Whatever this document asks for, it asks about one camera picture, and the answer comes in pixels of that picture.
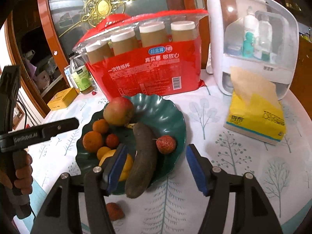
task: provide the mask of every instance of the small orange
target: small orange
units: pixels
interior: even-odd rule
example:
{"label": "small orange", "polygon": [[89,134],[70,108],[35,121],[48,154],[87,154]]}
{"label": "small orange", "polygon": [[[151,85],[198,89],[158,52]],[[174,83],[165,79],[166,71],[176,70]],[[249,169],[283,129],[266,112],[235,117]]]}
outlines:
{"label": "small orange", "polygon": [[106,145],[107,145],[107,147],[109,147],[111,149],[117,148],[117,146],[119,145],[118,136],[115,134],[109,134],[106,137]]}
{"label": "small orange", "polygon": [[109,128],[110,128],[110,125],[107,123],[105,119],[97,120],[93,122],[93,125],[92,125],[93,131],[96,131],[100,134],[107,133]]}
{"label": "small orange", "polygon": [[101,158],[107,153],[110,151],[110,148],[108,147],[101,147],[99,148],[98,152],[96,153],[96,157],[101,160]]}
{"label": "small orange", "polygon": [[96,153],[104,144],[102,135],[95,131],[90,131],[83,136],[83,147],[90,153]]}

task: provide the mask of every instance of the white cup lid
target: white cup lid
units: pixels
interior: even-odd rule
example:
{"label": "white cup lid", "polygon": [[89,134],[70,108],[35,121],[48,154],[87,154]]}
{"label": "white cup lid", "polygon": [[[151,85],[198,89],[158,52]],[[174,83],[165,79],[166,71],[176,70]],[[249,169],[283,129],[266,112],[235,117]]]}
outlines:
{"label": "white cup lid", "polygon": [[171,30],[173,31],[187,31],[195,29],[194,21],[177,21],[171,23]]}
{"label": "white cup lid", "polygon": [[139,29],[140,33],[150,33],[165,29],[165,25],[163,22],[145,23],[139,26]]}
{"label": "white cup lid", "polygon": [[112,42],[119,42],[123,40],[130,39],[135,36],[135,31],[133,29],[121,31],[119,34],[112,35],[110,39]]}
{"label": "white cup lid", "polygon": [[87,53],[90,53],[99,49],[101,46],[104,46],[106,44],[107,44],[107,41],[97,40],[95,43],[85,46],[85,50]]}

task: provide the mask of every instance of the barcode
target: barcode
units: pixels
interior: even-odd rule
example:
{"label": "barcode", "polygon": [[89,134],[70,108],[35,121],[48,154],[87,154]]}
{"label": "barcode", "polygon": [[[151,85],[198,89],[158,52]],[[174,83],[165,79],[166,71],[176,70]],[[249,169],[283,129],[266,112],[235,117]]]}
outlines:
{"label": "barcode", "polygon": [[181,76],[172,78],[172,87],[174,90],[179,90],[182,88],[181,86]]}

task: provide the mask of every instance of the tissue pack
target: tissue pack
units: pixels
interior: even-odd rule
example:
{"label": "tissue pack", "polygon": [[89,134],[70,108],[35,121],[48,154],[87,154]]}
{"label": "tissue pack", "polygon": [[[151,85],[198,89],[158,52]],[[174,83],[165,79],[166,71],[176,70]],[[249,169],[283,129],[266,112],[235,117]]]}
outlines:
{"label": "tissue pack", "polygon": [[286,125],[275,84],[242,68],[230,70],[234,92],[224,127],[276,145]]}

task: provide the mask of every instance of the wooden frame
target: wooden frame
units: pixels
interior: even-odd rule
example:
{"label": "wooden frame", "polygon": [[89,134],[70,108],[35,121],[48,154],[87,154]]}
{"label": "wooden frame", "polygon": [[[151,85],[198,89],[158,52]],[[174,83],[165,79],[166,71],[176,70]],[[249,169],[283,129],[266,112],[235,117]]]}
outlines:
{"label": "wooden frame", "polygon": [[[185,4],[186,10],[195,9],[194,0],[184,0],[184,4]],[[202,68],[206,68],[207,60],[208,60],[208,49],[209,49],[209,43],[210,43],[208,17],[204,17],[202,20],[200,20],[199,32],[201,33],[201,39],[202,39]]]}
{"label": "wooden frame", "polygon": [[17,128],[18,124],[21,122],[21,120],[25,116],[23,109],[19,106],[18,103],[16,103],[16,108],[19,111],[20,115],[17,115],[15,117],[13,116],[13,130],[15,130]]}
{"label": "wooden frame", "polygon": [[13,28],[13,13],[11,12],[8,16],[7,20],[4,23],[4,35],[7,44],[7,50],[9,53],[9,57],[12,65],[19,64],[21,65],[21,85],[26,92],[28,98],[35,106],[40,115],[45,118],[47,114],[50,112],[50,108],[43,101],[40,94],[37,92],[33,82],[31,81],[23,61],[21,59],[21,55],[18,51],[18,46],[16,44],[14,28]]}
{"label": "wooden frame", "polygon": [[63,52],[60,41],[55,32],[49,1],[48,0],[38,0],[38,8],[41,19],[42,28],[46,36],[46,40],[50,47],[51,53],[53,55],[54,61],[57,64],[59,70],[61,71],[63,78],[65,79],[67,85],[68,81],[64,72],[64,68],[69,65],[68,60]]}

